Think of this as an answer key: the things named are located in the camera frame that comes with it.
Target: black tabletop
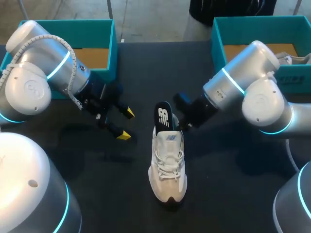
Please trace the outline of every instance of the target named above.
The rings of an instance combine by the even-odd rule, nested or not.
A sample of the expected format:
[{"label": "black tabletop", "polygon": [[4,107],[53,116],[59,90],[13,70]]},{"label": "black tabletop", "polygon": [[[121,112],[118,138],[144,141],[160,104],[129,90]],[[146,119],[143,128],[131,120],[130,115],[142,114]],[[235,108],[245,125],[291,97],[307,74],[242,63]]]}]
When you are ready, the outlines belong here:
[{"label": "black tabletop", "polygon": [[129,141],[97,129],[69,100],[7,131],[33,139],[53,160],[80,204],[83,233],[276,233],[273,200],[294,170],[284,142],[252,129],[240,108],[185,134],[188,189],[179,209],[160,205],[151,190],[154,105],[180,91],[197,97],[212,75],[209,42],[119,44],[122,99],[136,117],[109,117]]}]

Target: gray floor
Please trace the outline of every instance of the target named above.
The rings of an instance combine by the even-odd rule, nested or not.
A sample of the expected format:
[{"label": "gray floor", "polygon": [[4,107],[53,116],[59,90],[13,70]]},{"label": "gray floor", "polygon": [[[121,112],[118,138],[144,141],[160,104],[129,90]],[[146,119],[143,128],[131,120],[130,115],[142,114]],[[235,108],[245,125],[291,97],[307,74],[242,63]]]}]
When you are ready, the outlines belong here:
[{"label": "gray floor", "polygon": [[[190,0],[112,0],[118,40],[181,41]],[[106,0],[24,0],[30,19],[109,18]],[[291,15],[296,0],[278,0],[275,15]],[[302,0],[299,15],[311,21],[311,1]],[[5,44],[23,15],[17,0],[0,0],[0,44]]]}]

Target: cardboard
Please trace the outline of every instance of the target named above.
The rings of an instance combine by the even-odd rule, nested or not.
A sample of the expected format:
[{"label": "cardboard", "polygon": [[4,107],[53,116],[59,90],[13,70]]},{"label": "cardboard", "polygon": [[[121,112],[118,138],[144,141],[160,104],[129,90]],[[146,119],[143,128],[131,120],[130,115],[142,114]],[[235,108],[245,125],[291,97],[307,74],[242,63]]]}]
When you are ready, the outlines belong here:
[{"label": "cardboard", "polygon": [[[298,56],[293,44],[266,44],[274,54],[286,52],[291,56]],[[247,45],[224,45],[227,62],[235,58]]]},{"label": "cardboard", "polygon": [[76,57],[89,69],[107,68],[109,49],[82,48],[74,49]]}]

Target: shoe tongue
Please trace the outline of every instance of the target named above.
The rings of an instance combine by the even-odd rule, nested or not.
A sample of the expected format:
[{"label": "shoe tongue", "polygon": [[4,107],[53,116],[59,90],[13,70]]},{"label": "shoe tongue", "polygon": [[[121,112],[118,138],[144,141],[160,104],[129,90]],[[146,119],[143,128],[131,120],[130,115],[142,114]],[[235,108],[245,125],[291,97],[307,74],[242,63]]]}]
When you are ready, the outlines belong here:
[{"label": "shoe tongue", "polygon": [[166,158],[167,164],[175,164],[176,160],[172,157],[179,155],[182,134],[180,131],[161,131],[157,134],[159,156]]}]

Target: shoelace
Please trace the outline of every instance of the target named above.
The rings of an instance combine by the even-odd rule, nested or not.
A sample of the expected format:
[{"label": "shoelace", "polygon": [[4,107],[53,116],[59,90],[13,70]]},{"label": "shoelace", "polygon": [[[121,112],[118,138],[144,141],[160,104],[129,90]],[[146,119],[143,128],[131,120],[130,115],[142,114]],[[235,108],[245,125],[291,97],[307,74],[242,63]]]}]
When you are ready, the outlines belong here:
[{"label": "shoelace", "polygon": [[[157,169],[159,171],[160,178],[163,179],[172,179],[175,178],[177,180],[180,177],[180,169],[179,165],[181,164],[184,158],[184,152],[182,150],[179,151],[178,156],[175,155],[166,155],[164,158],[161,158],[157,151],[155,150],[155,156],[158,160]],[[166,163],[167,159],[172,158],[176,161],[174,165],[169,165]]]}]

